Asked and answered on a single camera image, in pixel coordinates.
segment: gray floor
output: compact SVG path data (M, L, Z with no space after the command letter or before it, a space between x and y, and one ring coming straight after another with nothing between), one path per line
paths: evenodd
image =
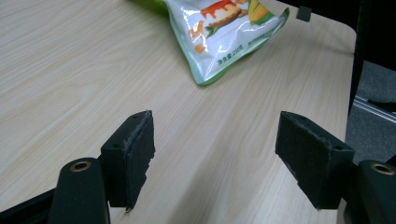
M367 99L396 102L396 71L364 63L346 126L346 143L356 150L355 163L387 161L396 154L396 114L366 104Z

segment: black object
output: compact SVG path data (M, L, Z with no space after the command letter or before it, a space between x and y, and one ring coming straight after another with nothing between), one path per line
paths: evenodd
M353 106L356 93L358 91L359 82L361 81L361 72L363 70L364 61L367 58L367 46L369 42L369 34L371 27L376 24L371 24L373 0L361 0L359 6L358 24L353 27L357 33L355 42L355 53L352 67L352 80L350 84L349 107L348 114Z
M389 162L352 162L354 149L306 117L282 111L276 154L317 209L347 202L351 223L396 223L396 168Z
M367 103L375 105L383 110L388 111L389 113L396 112L396 103L393 102L378 102L378 101L368 100Z
M82 158L62 168L48 223L110 223L99 160Z
M110 223L112 207L134 208L154 157L151 111L132 115L104 143L98 159L67 163L56 189L0 213L0 223Z
M311 12L312 12L312 8L300 6L297 13L297 19L302 21L310 21Z

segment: brass screw hole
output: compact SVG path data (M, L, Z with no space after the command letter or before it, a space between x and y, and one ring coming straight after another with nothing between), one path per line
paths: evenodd
M72 172L81 172L85 171L86 169L90 168L91 163L89 161L79 161L76 162L70 167L70 170Z
M385 166L382 164L378 164L378 163L372 164L371 168L383 175L394 175L395 174L394 170L392 170L388 166Z

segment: light wood grain surface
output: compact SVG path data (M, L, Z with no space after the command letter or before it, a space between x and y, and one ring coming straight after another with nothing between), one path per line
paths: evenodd
M287 5L262 1L275 14ZM150 109L156 153L135 209L112 223L335 223L275 154L281 110L344 139L356 35L312 15L198 87L152 0L0 1L0 211L98 157Z

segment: snack bag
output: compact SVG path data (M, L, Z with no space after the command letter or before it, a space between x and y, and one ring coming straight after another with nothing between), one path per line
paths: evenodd
M198 85L224 75L285 24L258 0L163 0L171 25Z

